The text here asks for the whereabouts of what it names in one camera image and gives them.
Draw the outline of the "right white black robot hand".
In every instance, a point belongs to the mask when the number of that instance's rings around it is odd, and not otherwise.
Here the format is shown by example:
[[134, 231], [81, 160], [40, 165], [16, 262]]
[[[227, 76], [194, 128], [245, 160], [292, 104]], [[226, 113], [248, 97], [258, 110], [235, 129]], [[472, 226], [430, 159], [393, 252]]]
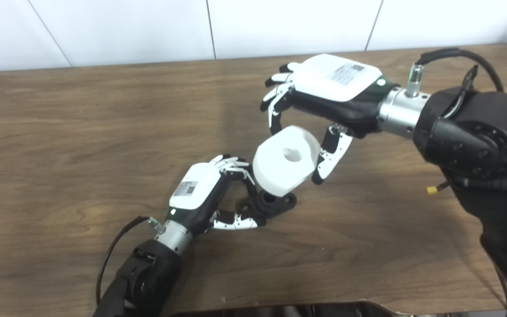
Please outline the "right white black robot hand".
[[290, 108], [331, 122], [312, 173], [315, 184], [329, 177], [354, 138], [380, 132], [380, 105], [400, 88], [375, 66], [329, 54], [284, 64], [265, 86], [270, 92], [262, 98], [260, 110], [268, 114], [272, 135], [282, 130], [281, 116]]

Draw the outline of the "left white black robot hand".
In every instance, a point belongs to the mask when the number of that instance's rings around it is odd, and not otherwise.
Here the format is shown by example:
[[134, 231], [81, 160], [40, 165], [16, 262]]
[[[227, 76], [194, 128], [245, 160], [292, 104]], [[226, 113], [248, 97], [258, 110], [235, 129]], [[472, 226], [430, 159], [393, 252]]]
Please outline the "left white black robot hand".
[[177, 230], [195, 237], [210, 229], [237, 231], [266, 226], [266, 220], [259, 216], [219, 209], [233, 182], [242, 182], [251, 197], [257, 193], [252, 166], [241, 157], [223, 154], [191, 165], [169, 199], [162, 234]]

